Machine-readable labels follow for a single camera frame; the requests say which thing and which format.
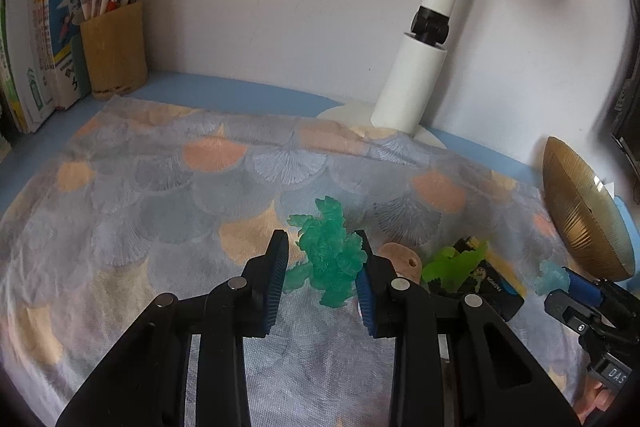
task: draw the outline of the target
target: blue book cover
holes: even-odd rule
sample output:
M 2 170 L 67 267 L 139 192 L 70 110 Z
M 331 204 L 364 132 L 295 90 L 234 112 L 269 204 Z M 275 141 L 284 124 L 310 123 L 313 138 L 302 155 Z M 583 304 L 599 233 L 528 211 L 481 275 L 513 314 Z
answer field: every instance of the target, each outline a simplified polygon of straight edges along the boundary
M 55 83 L 58 105 L 69 107 L 86 94 L 79 89 L 76 81 L 71 39 L 80 33 L 80 23 L 84 21 L 80 0 L 48 0 L 49 28 L 47 41 L 55 69 Z

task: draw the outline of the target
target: ginkgo leaf pattern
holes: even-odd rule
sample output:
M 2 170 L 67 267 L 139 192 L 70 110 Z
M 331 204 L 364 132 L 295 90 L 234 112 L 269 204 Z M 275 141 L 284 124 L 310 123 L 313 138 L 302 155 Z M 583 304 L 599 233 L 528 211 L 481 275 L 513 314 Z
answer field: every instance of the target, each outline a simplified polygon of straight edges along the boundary
M 273 229 L 289 234 L 290 266 L 305 266 L 287 218 L 319 217 L 314 201 L 327 196 L 374 252 L 396 243 L 423 266 L 467 235 L 489 240 L 487 260 L 514 287 L 543 259 L 570 263 L 536 188 L 402 133 L 114 98 L 0 221 L 4 370 L 55 425 L 155 295 L 208 294 L 263 254 Z M 320 305 L 310 280 L 282 296 L 265 339 L 244 341 L 252 422 L 385 426 L 393 341 L 367 335 L 354 297 Z M 581 348 L 537 299 L 528 292 L 510 326 L 571 398 Z M 186 426 L 195 387 L 190 372 Z

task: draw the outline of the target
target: black clamp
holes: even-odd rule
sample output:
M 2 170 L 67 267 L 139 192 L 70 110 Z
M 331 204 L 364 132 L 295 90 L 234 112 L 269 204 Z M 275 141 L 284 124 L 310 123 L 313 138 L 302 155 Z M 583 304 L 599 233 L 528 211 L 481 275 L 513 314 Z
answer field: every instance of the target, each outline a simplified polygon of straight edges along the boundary
M 442 426 L 438 334 L 447 335 L 456 375 L 456 424 L 465 427 L 570 427 L 580 422 L 532 354 L 487 302 L 432 295 L 396 276 L 373 255 L 356 279 L 364 325 L 375 338 L 395 337 L 390 427 Z
M 411 23 L 414 38 L 430 46 L 444 44 L 449 35 L 449 17 L 420 6 Z
M 247 261 L 208 295 L 156 297 L 100 361 L 57 427 L 182 427 L 191 336 L 200 335 L 196 424 L 249 427 L 243 337 L 274 324 L 289 239 L 273 232 L 264 255 Z
M 545 311 L 580 335 L 578 343 L 590 357 L 588 373 L 617 392 L 630 378 L 640 357 L 640 301 L 611 281 L 591 283 L 568 268 L 565 270 L 571 273 L 572 280 L 579 279 L 596 288 L 600 303 L 589 306 L 574 298 L 570 286 L 569 293 L 549 293 Z M 603 316 L 612 326 L 603 322 Z

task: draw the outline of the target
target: wooden pen holder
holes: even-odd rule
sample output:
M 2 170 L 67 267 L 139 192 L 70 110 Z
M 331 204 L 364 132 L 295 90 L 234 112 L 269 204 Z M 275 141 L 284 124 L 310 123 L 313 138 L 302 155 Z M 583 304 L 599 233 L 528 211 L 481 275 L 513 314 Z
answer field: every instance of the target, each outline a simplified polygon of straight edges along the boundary
M 145 84 L 148 70 L 141 2 L 85 21 L 80 31 L 94 98 L 108 100 Z

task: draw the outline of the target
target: book spine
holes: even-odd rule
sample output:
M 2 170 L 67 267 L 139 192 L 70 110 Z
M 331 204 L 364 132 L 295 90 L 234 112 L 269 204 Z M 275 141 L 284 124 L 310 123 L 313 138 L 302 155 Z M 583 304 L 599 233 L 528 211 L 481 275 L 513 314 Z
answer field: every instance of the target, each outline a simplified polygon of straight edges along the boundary
M 42 0 L 32 0 L 31 17 L 31 42 L 33 48 L 35 48 L 37 62 L 34 64 L 33 74 L 30 74 L 30 79 L 32 78 L 35 81 L 36 89 L 39 92 L 39 96 L 41 97 L 42 101 L 40 104 L 38 104 L 38 109 L 41 109 L 42 107 L 44 107 L 45 105 L 49 105 L 50 103 L 55 104 L 53 92 L 51 89 L 52 86 L 47 82 L 48 78 L 44 53 L 44 39 L 42 37 L 44 34 L 42 29 Z
M 0 81 L 16 127 L 20 132 L 28 132 L 29 129 L 24 118 L 24 112 L 22 111 L 22 104 L 15 90 L 14 76 L 11 73 L 9 53 L 6 47 L 6 13 L 4 0 L 0 0 Z
M 42 10 L 42 24 L 40 29 L 42 32 L 42 53 L 44 56 L 44 75 L 47 84 L 53 92 L 53 100 L 56 107 L 63 107 L 60 96 L 60 89 L 56 81 L 56 68 L 53 63 L 53 52 L 51 50 L 51 28 L 49 23 L 49 0 L 40 0 L 40 8 Z

